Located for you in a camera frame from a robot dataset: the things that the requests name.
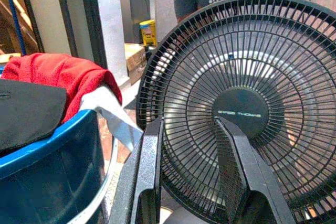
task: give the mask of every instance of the black fan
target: black fan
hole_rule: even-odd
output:
[[[297,223],[336,216],[336,14],[304,0],[225,0],[158,46],[138,125],[164,117],[163,182],[189,211],[225,223],[213,120],[248,136]]]

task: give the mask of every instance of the white cloth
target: white cloth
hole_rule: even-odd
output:
[[[108,87],[100,86],[93,92],[83,95],[79,110],[95,110],[100,113],[107,120],[111,134],[133,151],[142,135],[142,130],[122,109]]]

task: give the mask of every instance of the fan hub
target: fan hub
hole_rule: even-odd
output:
[[[268,107],[262,96],[251,88],[230,88],[214,101],[213,117],[222,116],[236,124],[248,137],[254,139],[265,129]]]

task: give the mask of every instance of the yellow container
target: yellow container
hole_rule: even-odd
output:
[[[155,20],[147,20],[140,23],[143,44],[145,46],[157,46]]]

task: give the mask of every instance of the blue bucket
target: blue bucket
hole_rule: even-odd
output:
[[[0,158],[0,223],[67,223],[104,178],[97,115],[78,112],[50,138]],[[102,223],[99,207],[88,223]]]

